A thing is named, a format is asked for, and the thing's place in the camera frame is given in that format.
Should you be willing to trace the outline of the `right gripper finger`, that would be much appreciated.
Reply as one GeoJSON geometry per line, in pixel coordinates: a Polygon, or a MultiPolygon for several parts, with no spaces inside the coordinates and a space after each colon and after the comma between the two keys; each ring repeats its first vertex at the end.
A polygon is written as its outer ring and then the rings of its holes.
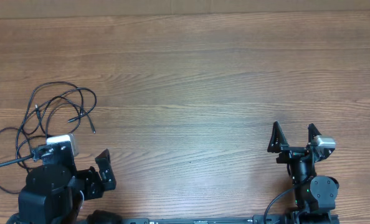
{"type": "Polygon", "coordinates": [[[321,135],[321,133],[319,132],[317,127],[313,123],[310,123],[308,125],[308,142],[312,143],[314,140],[314,137],[319,136],[319,135],[321,135]]]}
{"type": "Polygon", "coordinates": [[[267,152],[281,153],[284,148],[289,147],[287,139],[278,121],[273,123],[272,135],[268,144],[267,152]]]}

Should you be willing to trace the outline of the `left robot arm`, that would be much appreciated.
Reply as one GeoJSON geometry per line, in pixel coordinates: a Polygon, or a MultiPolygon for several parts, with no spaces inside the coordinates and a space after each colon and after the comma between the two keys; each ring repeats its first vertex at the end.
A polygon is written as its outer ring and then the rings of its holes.
{"type": "Polygon", "coordinates": [[[18,196],[19,211],[8,223],[73,223],[83,201],[116,188],[108,149],[95,158],[99,170],[78,170],[69,141],[44,144],[32,153],[42,165],[28,173],[18,196]]]}

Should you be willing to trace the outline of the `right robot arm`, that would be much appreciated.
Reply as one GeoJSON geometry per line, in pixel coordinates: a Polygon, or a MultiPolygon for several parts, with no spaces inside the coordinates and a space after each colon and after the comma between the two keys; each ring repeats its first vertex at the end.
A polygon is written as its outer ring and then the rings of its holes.
{"type": "Polygon", "coordinates": [[[331,214],[336,206],[339,183],[333,177],[318,175],[315,169],[315,164],[329,158],[335,148],[335,140],[322,135],[313,123],[308,125],[307,145],[290,146],[279,122],[273,123],[267,151],[278,154],[276,163],[287,166],[292,187],[269,203],[263,214],[264,223],[269,219],[277,223],[339,223],[338,216],[331,214]],[[268,212],[272,205],[290,192],[294,193],[296,207],[278,218],[270,218],[268,212]]]}

